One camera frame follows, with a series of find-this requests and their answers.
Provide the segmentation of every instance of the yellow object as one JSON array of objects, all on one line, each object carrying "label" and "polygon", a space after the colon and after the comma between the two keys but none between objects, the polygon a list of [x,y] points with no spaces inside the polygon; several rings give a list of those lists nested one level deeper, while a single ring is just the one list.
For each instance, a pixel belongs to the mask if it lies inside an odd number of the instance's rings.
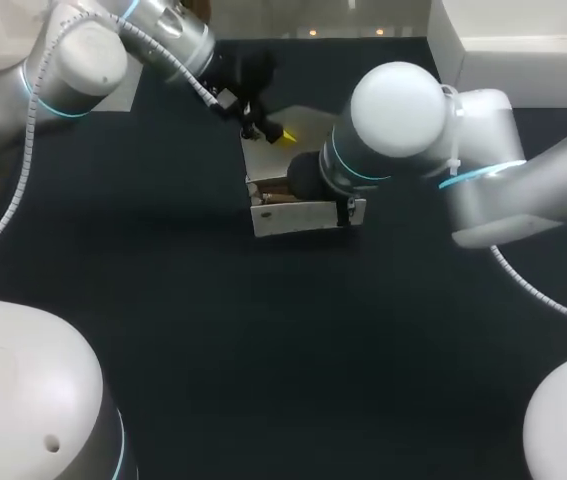
[{"label": "yellow object", "polygon": [[287,130],[283,130],[283,138],[296,143],[296,138],[294,138],[294,135],[292,135],[290,132],[288,132]]}]

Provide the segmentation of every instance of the black table surface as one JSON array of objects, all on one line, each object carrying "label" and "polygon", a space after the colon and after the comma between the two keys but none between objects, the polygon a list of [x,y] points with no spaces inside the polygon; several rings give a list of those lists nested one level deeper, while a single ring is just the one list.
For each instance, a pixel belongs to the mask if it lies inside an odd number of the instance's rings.
[{"label": "black table surface", "polygon": [[[270,41],[273,110],[338,112],[424,39]],[[566,110],[516,112],[529,158]],[[487,251],[456,247],[431,185],[391,181],[366,225],[253,238],[237,126],[145,72],[131,114],[38,141],[0,239],[0,299],[97,352],[142,480],[527,479],[525,410],[567,360],[567,319]],[[567,304],[567,229],[504,248]]]}]

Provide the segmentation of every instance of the cardboard box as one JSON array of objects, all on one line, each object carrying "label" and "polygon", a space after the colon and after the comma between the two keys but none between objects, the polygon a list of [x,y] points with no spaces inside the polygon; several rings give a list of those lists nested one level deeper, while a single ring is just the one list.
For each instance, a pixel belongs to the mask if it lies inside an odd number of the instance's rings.
[{"label": "cardboard box", "polygon": [[[0,69],[15,65],[30,53],[47,8],[47,0],[0,0]],[[95,110],[129,112],[141,71],[141,65],[128,56],[128,73],[123,83]]]},{"label": "cardboard box", "polygon": [[428,42],[441,81],[459,91],[567,108],[565,0],[433,0]]}]

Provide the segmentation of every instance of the hole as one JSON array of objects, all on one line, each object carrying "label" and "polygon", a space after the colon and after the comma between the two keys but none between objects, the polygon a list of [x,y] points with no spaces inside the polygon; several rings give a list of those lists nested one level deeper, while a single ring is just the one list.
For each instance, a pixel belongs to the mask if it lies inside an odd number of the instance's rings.
[{"label": "hole", "polygon": [[43,442],[45,449],[50,453],[57,453],[61,449],[61,442],[56,435],[47,435]]}]

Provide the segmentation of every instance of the white cable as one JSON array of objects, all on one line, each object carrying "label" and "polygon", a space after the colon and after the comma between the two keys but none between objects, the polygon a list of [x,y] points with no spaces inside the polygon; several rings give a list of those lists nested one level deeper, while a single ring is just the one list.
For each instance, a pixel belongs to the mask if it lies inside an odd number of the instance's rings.
[{"label": "white cable", "polygon": [[463,117],[465,116],[465,110],[463,109],[463,103],[461,102],[461,97],[459,97],[459,92],[456,90],[456,88],[449,85],[441,85],[441,87],[443,88],[445,96],[451,98],[454,105],[454,123],[452,124],[452,128],[454,129],[454,136],[452,137],[452,149],[450,152],[450,158],[448,158],[447,161],[440,167],[437,167],[431,172],[423,175],[423,178],[437,177],[448,169],[450,171],[450,175],[456,177],[459,174],[459,168],[461,168],[459,150],[461,143],[461,128],[463,126],[462,122]]},{"label": "white cable", "polygon": [[188,69],[170,52],[168,52],[165,47],[160,45],[156,40],[152,39],[149,35],[145,32],[142,32],[137,27],[132,25],[131,23],[127,22],[126,20],[118,17],[117,15],[107,14],[102,15],[97,12],[82,12],[75,17],[72,17],[63,27],[61,32],[59,33],[58,37],[51,42],[50,47],[45,51],[43,57],[41,59],[41,64],[39,66],[39,72],[37,78],[34,82],[32,87],[32,94],[30,95],[30,102],[28,105],[27,111],[27,123],[25,126],[25,151],[23,153],[23,166],[21,167],[21,175],[19,177],[18,184],[16,185],[16,191],[14,192],[14,196],[10,202],[10,205],[7,207],[7,210],[3,214],[0,220],[0,236],[8,226],[16,210],[18,209],[21,200],[23,198],[23,194],[25,192],[25,187],[27,185],[28,178],[30,177],[30,168],[32,165],[32,150],[34,147],[34,130],[36,126],[36,114],[38,109],[39,103],[39,94],[41,92],[41,85],[43,84],[43,79],[45,78],[45,74],[47,72],[47,68],[50,63],[50,59],[52,58],[52,54],[54,50],[58,46],[58,44],[63,40],[63,38],[70,33],[74,28],[79,26],[81,23],[84,23],[89,20],[97,20],[100,23],[103,23],[106,27],[112,28],[114,24],[117,27],[117,30],[120,29],[126,30],[133,35],[137,36],[141,41],[145,42],[148,47],[152,50],[155,50],[159,55],[165,57],[172,65],[174,65],[181,74],[185,77],[196,93],[201,97],[201,99],[205,102],[205,105],[211,107],[213,105],[218,105],[218,101],[214,96],[208,92],[201,83],[192,75]]},{"label": "white cable", "polygon": [[514,270],[514,268],[512,268],[512,265],[510,265],[510,263],[505,259],[505,257],[503,256],[503,254],[501,253],[501,251],[497,246],[490,247],[490,250],[494,254],[494,257],[496,258],[496,261],[499,263],[499,265],[501,265],[501,267],[503,267],[503,269],[514,279],[514,281],[518,283],[521,287],[523,287],[523,289],[525,289],[526,292],[528,292],[536,299],[545,303],[551,309],[556,310],[557,312],[567,316],[567,307],[561,305],[558,302],[555,302],[544,293],[541,293],[536,288],[534,288],[527,280],[525,280],[521,275],[519,275],[518,272]]}]

